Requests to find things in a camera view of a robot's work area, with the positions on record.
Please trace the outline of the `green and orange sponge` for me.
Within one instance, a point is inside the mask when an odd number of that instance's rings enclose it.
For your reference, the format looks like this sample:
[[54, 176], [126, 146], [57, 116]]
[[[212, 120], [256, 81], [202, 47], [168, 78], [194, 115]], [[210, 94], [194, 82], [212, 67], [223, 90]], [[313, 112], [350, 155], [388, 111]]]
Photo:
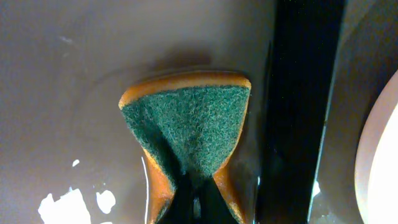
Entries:
[[119, 109], [147, 161], [147, 223], [164, 216], [185, 175], [195, 191], [192, 223], [199, 221], [198, 191], [208, 179], [237, 223], [247, 222], [228, 163], [243, 131], [250, 92], [243, 74], [214, 70], [148, 80], [123, 93]]

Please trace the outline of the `white plate with red blob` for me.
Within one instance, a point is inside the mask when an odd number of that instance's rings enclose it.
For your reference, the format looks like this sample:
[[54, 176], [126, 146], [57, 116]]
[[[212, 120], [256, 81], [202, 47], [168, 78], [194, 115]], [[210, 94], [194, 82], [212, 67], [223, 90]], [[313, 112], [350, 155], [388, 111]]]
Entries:
[[397, 224], [397, 74], [362, 130], [354, 166], [356, 201], [368, 224]]

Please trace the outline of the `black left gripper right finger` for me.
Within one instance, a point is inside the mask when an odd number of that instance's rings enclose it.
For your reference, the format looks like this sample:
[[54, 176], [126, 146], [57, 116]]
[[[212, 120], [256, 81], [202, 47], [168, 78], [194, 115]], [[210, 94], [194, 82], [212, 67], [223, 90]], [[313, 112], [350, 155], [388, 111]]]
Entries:
[[203, 183], [198, 198], [201, 206], [200, 224], [237, 224], [213, 179]]

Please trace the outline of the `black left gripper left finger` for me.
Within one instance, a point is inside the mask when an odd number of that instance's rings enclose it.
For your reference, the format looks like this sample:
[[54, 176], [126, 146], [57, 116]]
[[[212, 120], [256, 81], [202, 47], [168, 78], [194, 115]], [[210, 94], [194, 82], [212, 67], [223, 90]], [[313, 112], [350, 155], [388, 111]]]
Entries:
[[174, 198], [158, 224], [191, 224], [195, 191], [188, 175], [182, 176]]

